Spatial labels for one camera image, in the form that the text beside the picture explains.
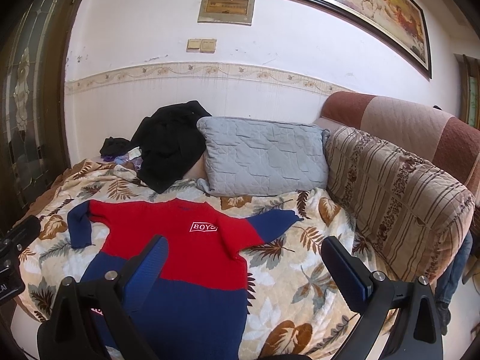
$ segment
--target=striped sofa cover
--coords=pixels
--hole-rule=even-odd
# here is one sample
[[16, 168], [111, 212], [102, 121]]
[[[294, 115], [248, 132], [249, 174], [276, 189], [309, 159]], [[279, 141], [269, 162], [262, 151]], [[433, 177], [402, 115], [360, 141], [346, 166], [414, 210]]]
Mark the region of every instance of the striped sofa cover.
[[[405, 100], [340, 91], [327, 99], [316, 124], [331, 131], [358, 128], [429, 160], [464, 184], [480, 206], [480, 131], [455, 116]], [[471, 231], [479, 244], [478, 208]]]
[[394, 273], [438, 278], [456, 255], [474, 211], [472, 193], [430, 161], [352, 127], [325, 145], [330, 196]]

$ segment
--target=light switch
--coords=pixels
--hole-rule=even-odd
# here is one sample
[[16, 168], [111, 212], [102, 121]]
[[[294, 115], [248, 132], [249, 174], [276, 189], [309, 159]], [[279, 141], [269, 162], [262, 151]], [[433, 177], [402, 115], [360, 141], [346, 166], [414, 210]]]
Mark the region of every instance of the light switch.
[[217, 47], [217, 40], [216, 39], [202, 39], [202, 42], [200, 44], [200, 52], [201, 53], [214, 53], [216, 47]]
[[187, 50], [198, 50], [201, 43], [201, 39], [189, 39], [187, 42]]

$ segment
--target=stained glass door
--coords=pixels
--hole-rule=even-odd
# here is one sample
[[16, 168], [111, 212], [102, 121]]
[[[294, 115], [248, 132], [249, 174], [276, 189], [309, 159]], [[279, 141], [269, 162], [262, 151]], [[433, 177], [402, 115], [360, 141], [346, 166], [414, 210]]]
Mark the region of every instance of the stained glass door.
[[75, 0], [34, 0], [0, 51], [0, 227], [67, 168], [62, 69]]

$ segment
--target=black cloth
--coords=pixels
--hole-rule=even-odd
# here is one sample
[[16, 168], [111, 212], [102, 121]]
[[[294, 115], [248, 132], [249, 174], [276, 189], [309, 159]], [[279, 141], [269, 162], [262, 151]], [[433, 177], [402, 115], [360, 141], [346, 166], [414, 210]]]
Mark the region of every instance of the black cloth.
[[118, 157], [127, 154], [134, 147], [136, 146], [132, 146], [128, 139], [110, 137], [103, 142], [100, 155], [102, 157]]
[[131, 147], [142, 151], [138, 178], [158, 193], [180, 180], [206, 149], [197, 129], [201, 117], [211, 116], [198, 101], [168, 105], [146, 117], [133, 135]]

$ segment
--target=painting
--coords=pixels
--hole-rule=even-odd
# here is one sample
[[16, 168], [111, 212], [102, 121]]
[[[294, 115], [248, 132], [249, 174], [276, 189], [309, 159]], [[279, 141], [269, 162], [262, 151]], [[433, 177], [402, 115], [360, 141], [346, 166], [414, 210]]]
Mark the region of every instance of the painting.
[[306, 0], [374, 33], [431, 78], [430, 45], [422, 9], [413, 0]]

